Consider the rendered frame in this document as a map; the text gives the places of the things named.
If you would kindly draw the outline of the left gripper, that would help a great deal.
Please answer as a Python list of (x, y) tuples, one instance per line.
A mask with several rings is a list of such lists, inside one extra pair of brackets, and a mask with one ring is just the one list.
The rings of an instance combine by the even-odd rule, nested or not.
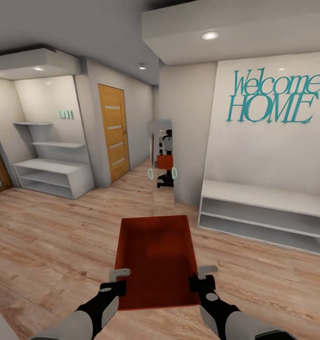
[(114, 286), (117, 289), (118, 297), (126, 295), (126, 280), (124, 281), (117, 281), (114, 283), (102, 283), (100, 285), (100, 289), (103, 287)]

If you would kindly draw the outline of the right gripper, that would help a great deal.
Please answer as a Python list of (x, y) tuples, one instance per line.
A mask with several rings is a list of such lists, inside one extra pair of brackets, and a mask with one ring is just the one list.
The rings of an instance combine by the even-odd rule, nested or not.
[(207, 275), (206, 279), (199, 279), (197, 275), (189, 277), (189, 287), (191, 292), (198, 292), (203, 285), (209, 285), (213, 290), (216, 289), (215, 280), (213, 275)]

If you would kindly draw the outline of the storage box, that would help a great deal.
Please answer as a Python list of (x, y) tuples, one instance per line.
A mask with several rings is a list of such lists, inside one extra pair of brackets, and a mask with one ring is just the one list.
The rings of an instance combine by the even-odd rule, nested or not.
[(189, 287), (198, 271), (187, 215), (123, 218), (114, 269), (125, 268), (118, 311), (201, 304)]

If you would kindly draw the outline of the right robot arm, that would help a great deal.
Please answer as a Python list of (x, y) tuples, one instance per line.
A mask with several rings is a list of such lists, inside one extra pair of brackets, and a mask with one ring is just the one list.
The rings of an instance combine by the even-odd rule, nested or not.
[(216, 265), (197, 267), (198, 275), (189, 277), (189, 287), (191, 292), (199, 294), (203, 321), (221, 340), (297, 340), (284, 329), (259, 321), (236, 305), (222, 301), (214, 292), (214, 276), (205, 275), (217, 270)]

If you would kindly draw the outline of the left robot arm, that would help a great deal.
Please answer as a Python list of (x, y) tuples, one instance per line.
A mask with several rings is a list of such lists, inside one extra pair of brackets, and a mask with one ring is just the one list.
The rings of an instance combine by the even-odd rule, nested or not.
[(27, 340), (93, 340), (118, 311), (119, 297), (126, 295), (126, 280), (117, 281), (117, 277), (128, 275), (130, 269), (111, 270), (109, 282), (100, 285), (98, 296)]

